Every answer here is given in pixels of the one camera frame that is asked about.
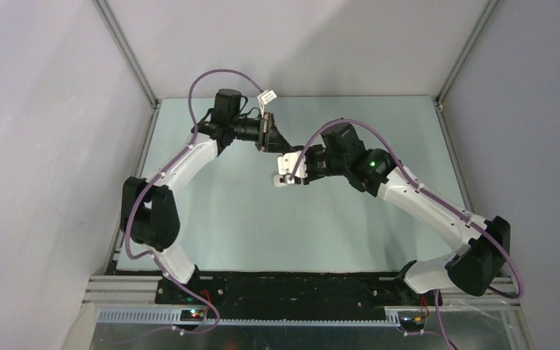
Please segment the white earbud charging case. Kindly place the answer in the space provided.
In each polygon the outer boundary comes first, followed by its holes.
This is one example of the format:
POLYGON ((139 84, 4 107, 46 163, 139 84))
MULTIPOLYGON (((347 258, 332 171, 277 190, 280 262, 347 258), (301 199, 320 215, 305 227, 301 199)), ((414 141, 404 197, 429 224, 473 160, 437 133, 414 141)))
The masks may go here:
POLYGON ((275 175, 273 177, 273 184, 276 187, 286 187, 288 185, 294 184, 294 181, 289 175, 275 175))

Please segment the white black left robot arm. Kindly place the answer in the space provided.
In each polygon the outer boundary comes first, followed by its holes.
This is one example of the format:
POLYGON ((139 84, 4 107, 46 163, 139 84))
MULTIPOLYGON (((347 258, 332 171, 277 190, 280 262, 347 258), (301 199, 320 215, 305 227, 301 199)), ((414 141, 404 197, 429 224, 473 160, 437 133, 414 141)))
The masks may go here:
POLYGON ((218 90, 213 107, 196 122, 177 155, 152 175, 131 176, 123 183, 120 229, 125 252, 132 260, 149 255, 166 278, 176 280, 173 294, 183 303, 198 300, 201 283, 192 278, 197 267, 177 241, 181 222, 176 197, 235 140, 250 141, 261 152, 291 152, 273 114, 264 110, 275 98, 273 90, 261 92, 258 115, 249 117, 243 111, 245 96, 233 89, 218 90))

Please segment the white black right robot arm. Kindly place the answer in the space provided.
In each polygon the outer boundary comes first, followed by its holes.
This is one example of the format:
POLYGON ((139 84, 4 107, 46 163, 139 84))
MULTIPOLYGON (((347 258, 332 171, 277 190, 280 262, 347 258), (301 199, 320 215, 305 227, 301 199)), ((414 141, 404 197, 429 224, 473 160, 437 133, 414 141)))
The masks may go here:
POLYGON ((369 149, 355 130, 356 120, 333 120, 295 147, 297 159, 289 179, 300 184, 343 176, 357 191, 402 209, 428 226, 451 253, 427 261, 407 263, 397 274, 394 293, 413 305, 424 293, 456 287, 472 296, 497 292, 491 283, 508 263, 510 225, 501 218, 486 219, 448 202, 404 166, 389 145, 369 149))

